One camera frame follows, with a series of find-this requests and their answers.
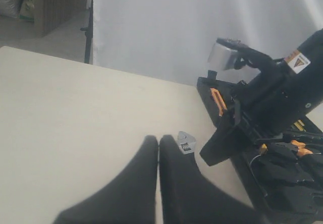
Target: gray floor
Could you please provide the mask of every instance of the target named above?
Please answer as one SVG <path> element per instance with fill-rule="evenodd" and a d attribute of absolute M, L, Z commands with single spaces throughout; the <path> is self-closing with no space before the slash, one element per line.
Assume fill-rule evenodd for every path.
<path fill-rule="evenodd" d="M 83 62 L 86 38 L 80 28 L 87 23 L 88 12 L 84 11 L 40 38 L 35 35 L 33 23 L 0 16 L 0 47 L 11 46 Z"/>

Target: white curtain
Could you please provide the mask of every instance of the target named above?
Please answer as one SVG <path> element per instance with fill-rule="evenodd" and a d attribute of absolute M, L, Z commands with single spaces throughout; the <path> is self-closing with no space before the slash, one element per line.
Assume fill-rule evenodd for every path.
<path fill-rule="evenodd" d="M 217 37 L 280 58 L 322 27 L 323 0 L 94 0 L 93 61 L 195 85 Z"/>

